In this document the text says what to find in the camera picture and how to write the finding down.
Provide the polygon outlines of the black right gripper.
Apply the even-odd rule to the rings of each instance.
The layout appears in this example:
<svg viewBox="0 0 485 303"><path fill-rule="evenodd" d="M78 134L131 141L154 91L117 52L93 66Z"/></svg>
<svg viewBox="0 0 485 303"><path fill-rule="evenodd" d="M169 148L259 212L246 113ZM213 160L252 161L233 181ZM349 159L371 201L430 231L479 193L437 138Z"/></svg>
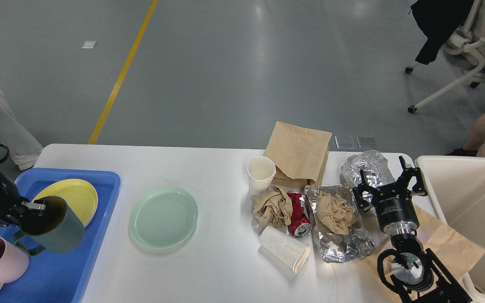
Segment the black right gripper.
<svg viewBox="0 0 485 303"><path fill-rule="evenodd" d="M407 167L404 157L398 158L402 167L402 174L394 182L394 189L400 192L380 194L379 188L367 183L363 170L359 170L361 183L352 188L354 199L360 211L373 210L376 212L379 229L385 234L408 234L417 230L420 224L412 196L425 197L428 195L421 169L419 167ZM409 188L412 178L415 178L415 184L412 188ZM364 192L373 197L368 201L363 196Z"/></svg>

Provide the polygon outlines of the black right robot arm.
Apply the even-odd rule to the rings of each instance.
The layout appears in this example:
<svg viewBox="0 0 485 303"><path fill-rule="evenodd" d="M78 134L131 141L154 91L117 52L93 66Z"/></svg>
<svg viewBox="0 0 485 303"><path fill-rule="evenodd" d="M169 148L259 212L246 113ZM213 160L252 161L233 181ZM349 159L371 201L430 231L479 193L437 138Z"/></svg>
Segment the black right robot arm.
<svg viewBox="0 0 485 303"><path fill-rule="evenodd" d="M379 187L361 182L352 189L363 211L375 209L381 232L389 235L392 248L379 253L377 274L381 282L403 303L471 303L473 300L431 249L424 249L416 230L419 220L413 196L426 196L419 167L406 167L399 157L402 174Z"/></svg>

